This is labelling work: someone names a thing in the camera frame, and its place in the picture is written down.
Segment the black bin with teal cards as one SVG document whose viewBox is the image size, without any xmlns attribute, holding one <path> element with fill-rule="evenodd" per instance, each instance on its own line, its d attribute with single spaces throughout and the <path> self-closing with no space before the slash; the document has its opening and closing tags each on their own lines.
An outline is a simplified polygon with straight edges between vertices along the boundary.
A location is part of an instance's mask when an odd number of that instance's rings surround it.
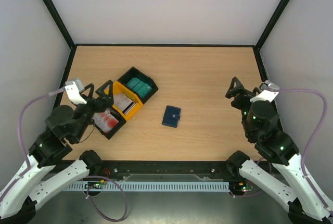
<svg viewBox="0 0 333 224">
<path fill-rule="evenodd" d="M 123 74 L 118 79 L 118 82 L 134 92 L 143 104 L 145 104 L 159 89 L 152 78 L 135 67 L 130 68 L 125 74 Z"/>
</svg>

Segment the blue leather card holder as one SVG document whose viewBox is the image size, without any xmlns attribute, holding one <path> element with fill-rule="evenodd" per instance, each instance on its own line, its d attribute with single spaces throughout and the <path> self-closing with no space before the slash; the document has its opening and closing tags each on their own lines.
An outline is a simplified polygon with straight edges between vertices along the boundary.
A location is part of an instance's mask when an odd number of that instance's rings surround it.
<svg viewBox="0 0 333 224">
<path fill-rule="evenodd" d="M 168 105 L 165 109 L 162 125 L 176 128 L 181 117 L 181 109 Z"/>
</svg>

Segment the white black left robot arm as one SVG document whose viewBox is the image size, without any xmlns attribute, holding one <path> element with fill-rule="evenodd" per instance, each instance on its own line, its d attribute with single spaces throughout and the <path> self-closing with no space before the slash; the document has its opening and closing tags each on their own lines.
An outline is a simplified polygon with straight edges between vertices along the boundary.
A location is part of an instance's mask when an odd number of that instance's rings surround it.
<svg viewBox="0 0 333 224">
<path fill-rule="evenodd" d="M 87 176 L 97 175 L 102 160 L 93 151 L 85 151 L 66 169 L 42 181 L 78 144 L 96 113 L 113 105 L 113 82 L 98 89 L 91 83 L 83 86 L 80 79 L 67 81 L 65 86 L 45 95 L 45 98 L 65 92 L 76 106 L 55 107 L 46 118 L 46 129 L 32 146 L 21 150 L 25 161 L 1 191 L 1 223 L 28 223 L 47 201 L 70 184 Z"/>
</svg>

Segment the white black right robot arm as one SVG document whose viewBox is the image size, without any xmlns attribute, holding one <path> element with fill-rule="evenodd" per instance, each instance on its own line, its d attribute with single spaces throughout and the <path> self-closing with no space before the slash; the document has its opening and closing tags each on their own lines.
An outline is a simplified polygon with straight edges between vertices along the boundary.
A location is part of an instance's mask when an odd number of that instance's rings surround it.
<svg viewBox="0 0 333 224">
<path fill-rule="evenodd" d="M 233 153 L 227 162 L 227 173 L 250 180 L 272 197 L 287 212 L 292 223 L 329 223 L 332 200 L 323 192 L 305 165 L 292 138 L 279 126 L 279 114 L 273 101 L 281 92 L 279 86 L 266 80 L 249 91 L 233 77 L 226 98 L 241 111 L 245 137 L 258 153 L 286 180 L 282 183 L 263 170 L 242 151 Z"/>
</svg>

